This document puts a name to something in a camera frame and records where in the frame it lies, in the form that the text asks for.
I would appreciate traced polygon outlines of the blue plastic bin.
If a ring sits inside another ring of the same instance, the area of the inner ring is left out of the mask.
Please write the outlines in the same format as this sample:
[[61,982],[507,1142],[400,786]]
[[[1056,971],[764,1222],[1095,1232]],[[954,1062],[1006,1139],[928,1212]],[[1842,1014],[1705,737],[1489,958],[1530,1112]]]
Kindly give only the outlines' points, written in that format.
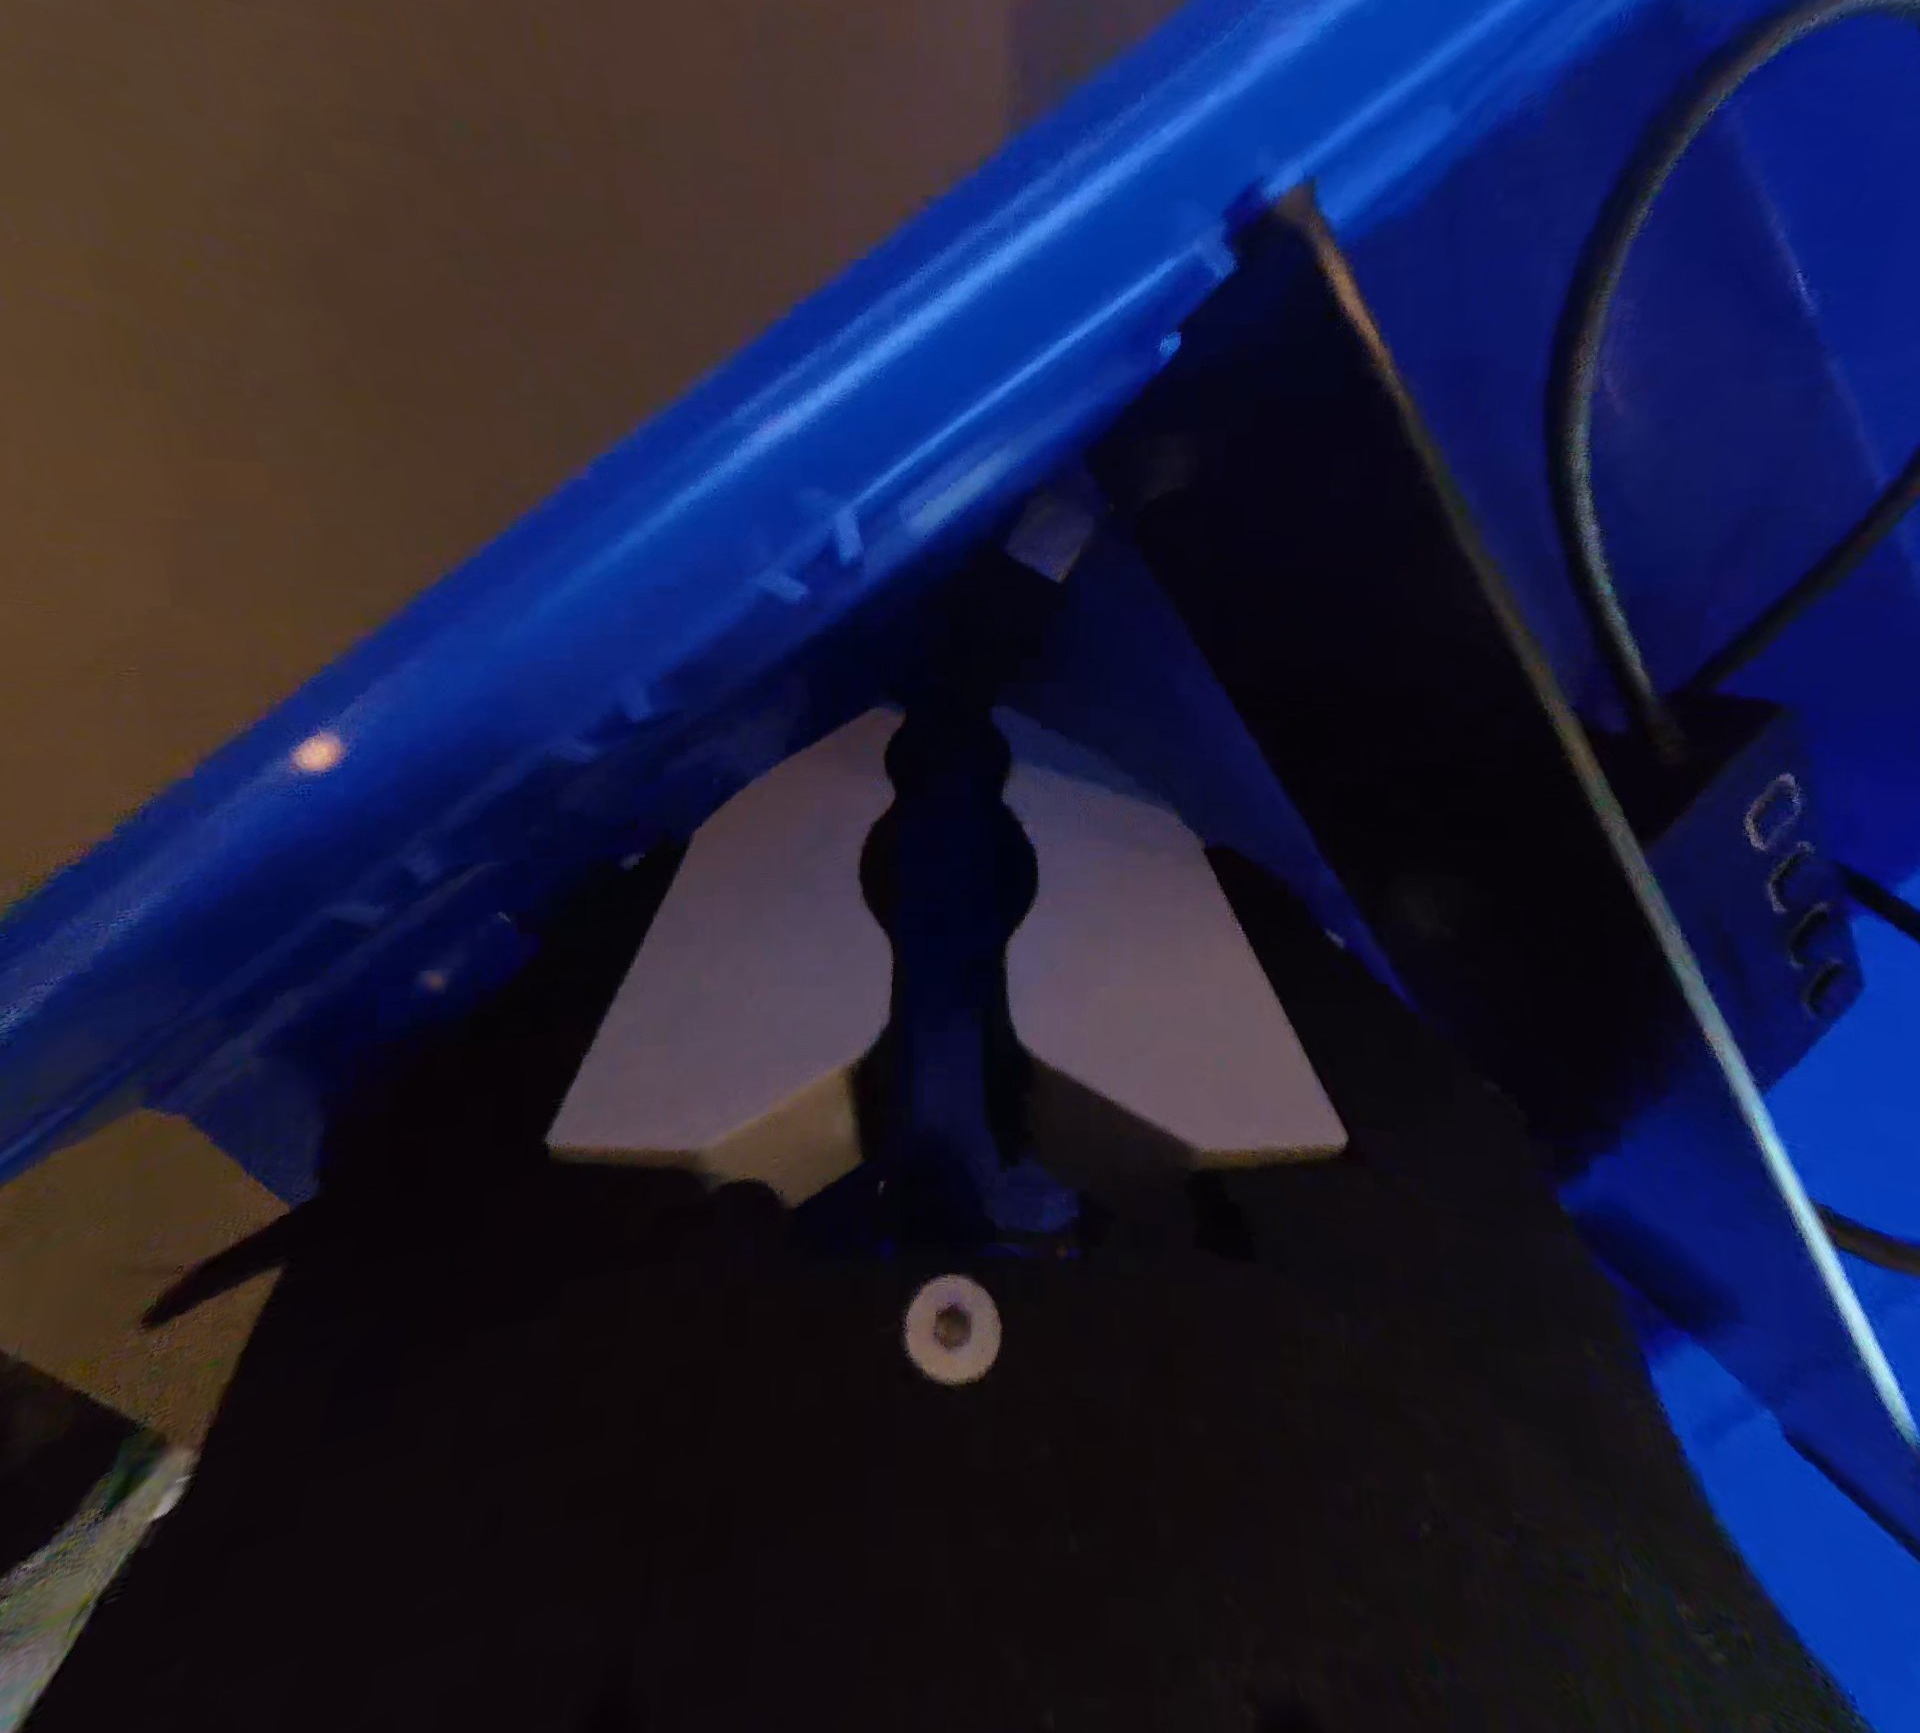
[[[1790,712],[1917,866],[1917,0],[1194,0],[5,918],[5,1179],[139,1102],[286,1196],[329,1080],[532,951],[1064,534],[1308,184],[1592,731]],[[1021,692],[1398,985],[1124,505]]]

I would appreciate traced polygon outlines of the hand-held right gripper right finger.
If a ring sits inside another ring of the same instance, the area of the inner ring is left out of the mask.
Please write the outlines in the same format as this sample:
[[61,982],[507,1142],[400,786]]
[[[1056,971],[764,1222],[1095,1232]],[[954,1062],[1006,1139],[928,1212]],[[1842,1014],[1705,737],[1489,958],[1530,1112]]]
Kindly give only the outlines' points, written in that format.
[[1011,709],[1005,803],[1036,862],[1006,949],[1042,1158],[1332,1158],[1348,1130],[1203,840]]

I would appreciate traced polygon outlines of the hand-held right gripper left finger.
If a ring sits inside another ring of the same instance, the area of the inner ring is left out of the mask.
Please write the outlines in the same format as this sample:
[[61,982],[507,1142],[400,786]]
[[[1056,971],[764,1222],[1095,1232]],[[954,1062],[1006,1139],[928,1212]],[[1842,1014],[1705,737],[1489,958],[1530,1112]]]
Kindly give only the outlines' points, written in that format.
[[737,792],[684,858],[547,1133],[558,1160],[815,1196],[862,1149],[894,954],[861,856],[894,801],[873,710]]

